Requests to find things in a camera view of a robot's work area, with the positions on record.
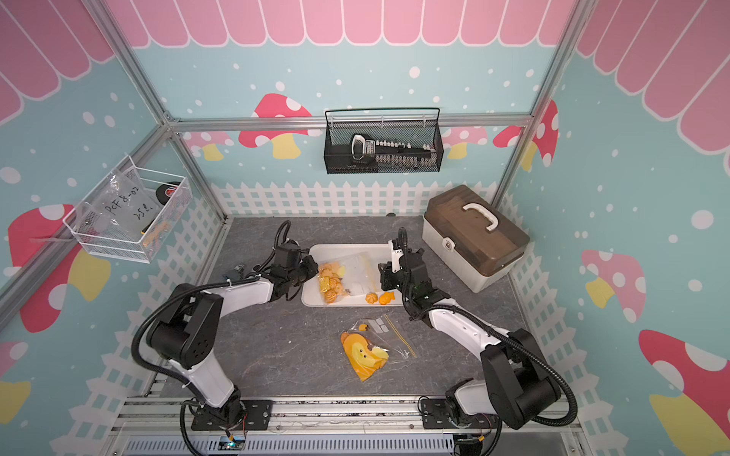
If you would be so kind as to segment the clear ziploc bag of cookies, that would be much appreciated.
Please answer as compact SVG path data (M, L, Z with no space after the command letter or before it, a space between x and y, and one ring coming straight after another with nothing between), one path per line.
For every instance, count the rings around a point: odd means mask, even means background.
M335 258L319 266L319 292L326 305L341 302L346 298L362 299L378 294L376 267L369 254L357 253Z

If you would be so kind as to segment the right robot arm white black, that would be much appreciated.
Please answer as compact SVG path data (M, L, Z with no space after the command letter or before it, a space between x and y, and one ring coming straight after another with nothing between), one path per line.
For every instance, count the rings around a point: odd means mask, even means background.
M481 362L481 381L467 379L445 394L447 414L456 425L477 415L495 416L512 429L530 421L560 428L576 420L575 393L547 363L530 332L496 327L433 286L424 251L410 247L405 228L389 245L391 260L378 265L383 290L399 291L410 320L450 336Z

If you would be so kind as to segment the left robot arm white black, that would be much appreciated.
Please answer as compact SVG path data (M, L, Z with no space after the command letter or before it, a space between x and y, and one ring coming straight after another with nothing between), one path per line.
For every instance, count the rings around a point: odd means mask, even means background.
M289 220L279 226L269 256L241 279L177 286L133 337L133 361L181 382L194 396L184 408L217 428L235 429L246 418L240 389L214 353L220 321L255 305L291 300L317 275L309 250L288 237L290 228Z

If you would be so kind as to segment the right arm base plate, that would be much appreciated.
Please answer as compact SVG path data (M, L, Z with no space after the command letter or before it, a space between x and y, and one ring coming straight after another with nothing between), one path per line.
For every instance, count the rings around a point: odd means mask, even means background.
M486 414L467 415L448 398L420 396L416 408L424 429L476 429L491 431L494 418Z

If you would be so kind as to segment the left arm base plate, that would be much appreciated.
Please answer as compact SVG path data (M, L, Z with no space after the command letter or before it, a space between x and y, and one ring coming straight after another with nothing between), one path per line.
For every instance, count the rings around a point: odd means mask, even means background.
M203 406L195 410L194 431L267 431L274 402L234 399L222 408Z

